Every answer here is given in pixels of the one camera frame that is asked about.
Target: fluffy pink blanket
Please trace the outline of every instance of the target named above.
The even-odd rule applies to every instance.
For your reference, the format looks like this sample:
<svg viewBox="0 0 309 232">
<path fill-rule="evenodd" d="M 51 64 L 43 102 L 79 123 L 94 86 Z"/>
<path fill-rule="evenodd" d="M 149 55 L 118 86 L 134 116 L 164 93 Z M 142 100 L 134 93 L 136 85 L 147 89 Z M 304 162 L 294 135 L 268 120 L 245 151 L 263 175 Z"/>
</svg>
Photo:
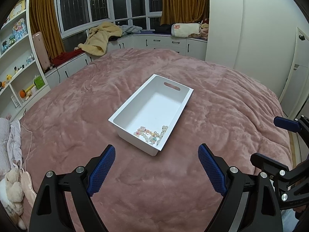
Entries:
<svg viewBox="0 0 309 232">
<path fill-rule="evenodd" d="M 152 157 L 121 139 L 108 118 L 152 74 L 194 89 L 163 150 Z M 108 53 L 51 90 L 22 118 L 33 132 L 27 159 L 38 191 L 45 173 L 68 173 L 108 144 L 116 160 L 92 200 L 110 232 L 204 231 L 221 197 L 199 162 L 203 142 L 228 165 L 257 173 L 259 152 L 291 166 L 287 131 L 274 126 L 282 109 L 273 92 L 226 67 L 169 50 L 125 49 Z M 22 128 L 28 154 L 31 134 Z M 83 231 L 67 194 L 77 231 Z M 31 208 L 24 204 L 29 223 Z"/>
</svg>

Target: green box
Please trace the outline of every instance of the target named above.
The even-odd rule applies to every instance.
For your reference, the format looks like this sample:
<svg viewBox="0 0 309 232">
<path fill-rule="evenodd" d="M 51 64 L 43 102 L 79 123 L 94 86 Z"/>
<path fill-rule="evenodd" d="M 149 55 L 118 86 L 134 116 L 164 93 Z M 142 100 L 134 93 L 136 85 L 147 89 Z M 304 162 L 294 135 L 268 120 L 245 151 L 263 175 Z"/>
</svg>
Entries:
<svg viewBox="0 0 309 232">
<path fill-rule="evenodd" d="M 35 79 L 33 80 L 33 83 L 34 83 L 34 85 L 36 86 L 36 88 L 37 88 L 38 90 L 41 89 L 41 88 L 45 85 L 45 82 L 44 82 L 44 80 L 42 79 L 42 76 L 39 76 L 39 77 L 35 78 Z"/>
</svg>

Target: storage box handle hole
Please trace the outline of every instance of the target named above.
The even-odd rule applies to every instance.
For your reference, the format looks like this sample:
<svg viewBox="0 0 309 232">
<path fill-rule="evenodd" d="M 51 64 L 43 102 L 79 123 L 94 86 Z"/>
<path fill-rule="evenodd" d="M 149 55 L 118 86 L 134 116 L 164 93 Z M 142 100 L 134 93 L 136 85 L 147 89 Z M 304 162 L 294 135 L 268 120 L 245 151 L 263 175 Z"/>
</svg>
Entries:
<svg viewBox="0 0 309 232">
<path fill-rule="evenodd" d="M 172 84 L 169 84 L 169 83 L 167 83 L 167 82 L 164 82 L 164 85 L 167 86 L 167 87 L 170 87 L 170 88 L 172 88 L 172 89 L 174 89 L 174 90 L 180 90 L 179 87 L 177 87 L 177 86 L 175 86 L 175 85 L 172 85 Z"/>
</svg>

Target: red clothing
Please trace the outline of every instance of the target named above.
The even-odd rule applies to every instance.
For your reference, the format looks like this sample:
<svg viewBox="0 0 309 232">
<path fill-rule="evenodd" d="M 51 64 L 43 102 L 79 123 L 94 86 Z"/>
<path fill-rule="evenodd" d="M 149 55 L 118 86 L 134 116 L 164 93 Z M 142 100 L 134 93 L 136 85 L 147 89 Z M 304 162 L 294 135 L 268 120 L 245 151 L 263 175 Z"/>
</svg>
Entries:
<svg viewBox="0 0 309 232">
<path fill-rule="evenodd" d="M 71 51 L 71 52 L 61 52 L 61 54 L 57 57 L 55 57 L 52 60 L 52 63 L 54 64 L 54 66 L 59 66 L 62 65 L 63 63 L 65 63 L 66 61 L 70 60 L 71 58 L 78 56 L 79 54 L 83 53 L 84 51 L 82 49 L 78 49 L 75 51 Z"/>
</svg>

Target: pink suitcase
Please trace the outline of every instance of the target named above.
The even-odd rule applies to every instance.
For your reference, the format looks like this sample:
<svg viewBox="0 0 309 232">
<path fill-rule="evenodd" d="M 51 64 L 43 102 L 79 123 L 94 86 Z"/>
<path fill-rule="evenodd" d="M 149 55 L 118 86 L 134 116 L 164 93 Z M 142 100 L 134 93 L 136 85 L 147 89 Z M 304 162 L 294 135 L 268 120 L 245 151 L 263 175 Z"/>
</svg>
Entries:
<svg viewBox="0 0 309 232">
<path fill-rule="evenodd" d="M 35 33 L 34 35 L 32 35 L 32 39 L 41 67 L 43 71 L 46 71 L 51 64 L 44 45 L 42 33 L 41 32 Z"/>
</svg>

